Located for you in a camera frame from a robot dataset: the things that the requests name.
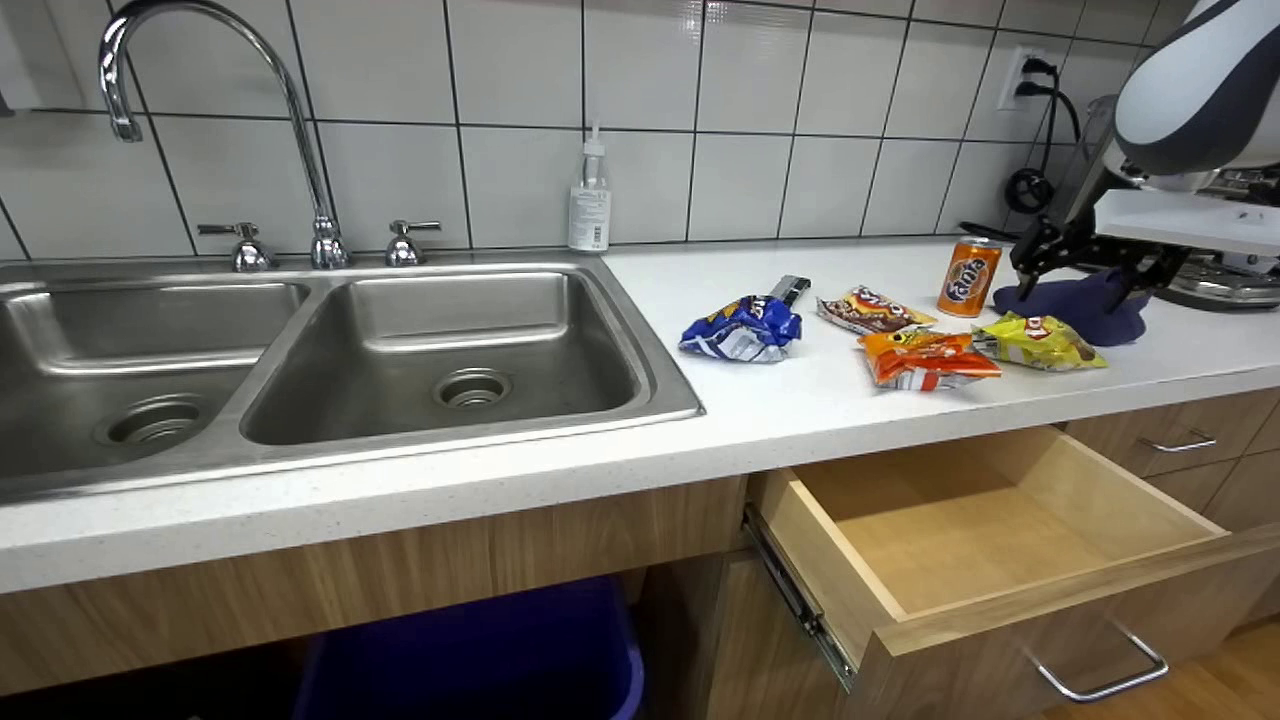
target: sink drain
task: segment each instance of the sink drain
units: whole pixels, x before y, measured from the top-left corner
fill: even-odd
[[[195,396],[150,396],[126,416],[103,422],[103,440],[130,450],[163,450],[203,428],[203,407]]]
[[[436,383],[436,401],[450,407],[488,407],[508,396],[508,379],[491,366],[460,366]]]

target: white countertop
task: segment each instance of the white countertop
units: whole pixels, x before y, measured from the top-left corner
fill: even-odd
[[[732,294],[769,291],[785,270],[813,274],[817,288],[799,301],[806,341],[769,366],[679,354],[710,407],[698,421],[10,503],[0,507],[0,592],[1280,386],[1280,311],[1212,315],[1153,301],[1148,334],[1107,346],[1103,372],[1009,366],[999,379],[941,396],[877,392],[851,351],[858,341],[819,324],[813,301],[867,284],[927,308],[944,263],[950,245],[938,239],[614,253],[610,268],[668,343],[693,315]]]

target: blue trash bin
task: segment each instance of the blue trash bin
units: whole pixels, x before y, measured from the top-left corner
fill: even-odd
[[[332,632],[295,720],[633,720],[646,658],[617,579]]]

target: double sink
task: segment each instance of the double sink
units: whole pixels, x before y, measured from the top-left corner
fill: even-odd
[[[0,498],[698,416],[600,258],[0,284]]]

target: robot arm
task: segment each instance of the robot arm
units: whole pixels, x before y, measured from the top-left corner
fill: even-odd
[[[1116,143],[1083,176],[1066,225],[1042,220],[1013,246],[1025,291],[1051,268],[1122,268],[1124,301],[1167,284],[1196,246],[1280,255],[1278,208],[1239,214],[1227,200],[1196,196],[1204,172],[1280,160],[1278,83],[1280,0],[1199,0],[1128,75]]]

